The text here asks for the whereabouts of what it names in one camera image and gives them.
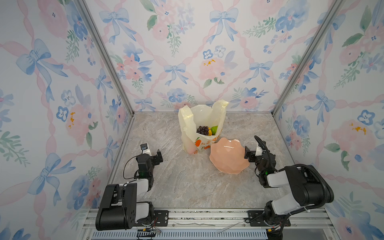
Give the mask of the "green lime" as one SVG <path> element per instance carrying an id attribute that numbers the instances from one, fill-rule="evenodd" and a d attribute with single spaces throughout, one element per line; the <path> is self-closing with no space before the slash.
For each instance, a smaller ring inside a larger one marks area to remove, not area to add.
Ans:
<path id="1" fill-rule="evenodd" d="M 217 130 L 218 130 L 218 126 L 211 127 L 212 135 L 216 135 Z"/>

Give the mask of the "dark purple grape bunch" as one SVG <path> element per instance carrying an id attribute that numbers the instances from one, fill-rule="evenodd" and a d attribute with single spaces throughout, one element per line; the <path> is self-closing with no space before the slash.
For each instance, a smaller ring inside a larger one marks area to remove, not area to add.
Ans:
<path id="1" fill-rule="evenodd" d="M 197 133 L 200 135 L 208 136 L 209 129 L 210 128 L 208 126 L 199 126 L 197 129 Z"/>

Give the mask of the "cream plastic bag orange print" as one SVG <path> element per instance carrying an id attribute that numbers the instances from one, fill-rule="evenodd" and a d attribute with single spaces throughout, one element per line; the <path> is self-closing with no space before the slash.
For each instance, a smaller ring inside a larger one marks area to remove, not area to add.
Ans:
<path id="1" fill-rule="evenodd" d="M 229 102 L 219 100 L 211 107 L 197 105 L 195 107 L 185 106 L 179 109 L 178 118 L 181 128 L 181 139 L 183 149 L 190 155 L 197 154 L 211 147 L 218 139 L 223 130 L 224 121 Z M 199 126 L 218 126 L 216 135 L 204 136 L 197 133 Z"/>

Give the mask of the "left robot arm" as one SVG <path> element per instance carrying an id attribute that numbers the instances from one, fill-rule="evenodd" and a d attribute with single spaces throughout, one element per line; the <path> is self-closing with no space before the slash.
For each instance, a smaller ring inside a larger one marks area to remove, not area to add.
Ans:
<path id="1" fill-rule="evenodd" d="M 95 220 L 98 231 L 127 230 L 132 227 L 153 226 L 156 222 L 152 202 L 138 202 L 138 196 L 150 191 L 154 184 L 154 168 L 163 162 L 160 150 L 135 157 L 139 169 L 125 184 L 107 185 Z"/>

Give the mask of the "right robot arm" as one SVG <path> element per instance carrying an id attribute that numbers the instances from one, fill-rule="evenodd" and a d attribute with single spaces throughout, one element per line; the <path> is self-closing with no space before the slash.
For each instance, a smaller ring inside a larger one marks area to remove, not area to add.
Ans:
<path id="1" fill-rule="evenodd" d="M 290 216 L 320 208 L 334 200 L 332 188 L 311 165 L 296 164 L 276 170 L 276 156 L 265 147 L 260 152 L 245 147 L 245 159 L 255 163 L 255 174 L 262 187 L 290 188 L 287 195 L 267 202 L 262 213 L 248 212 L 245 219 L 248 224 L 281 227 Z"/>

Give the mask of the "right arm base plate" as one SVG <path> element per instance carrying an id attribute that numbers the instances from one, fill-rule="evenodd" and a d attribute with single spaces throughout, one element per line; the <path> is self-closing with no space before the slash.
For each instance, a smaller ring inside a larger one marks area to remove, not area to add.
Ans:
<path id="1" fill-rule="evenodd" d="M 286 216 L 279 216 L 275 214 L 266 214 L 264 210 L 250 210 L 247 211 L 245 223 L 250 224 L 251 227 L 278 227 L 283 223 Z"/>

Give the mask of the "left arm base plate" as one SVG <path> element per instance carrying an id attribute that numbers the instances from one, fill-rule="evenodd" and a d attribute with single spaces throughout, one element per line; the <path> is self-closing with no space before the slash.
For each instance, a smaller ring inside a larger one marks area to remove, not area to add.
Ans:
<path id="1" fill-rule="evenodd" d="M 169 211 L 154 210 L 148 217 L 134 223 L 135 227 L 167 227 L 169 222 Z"/>

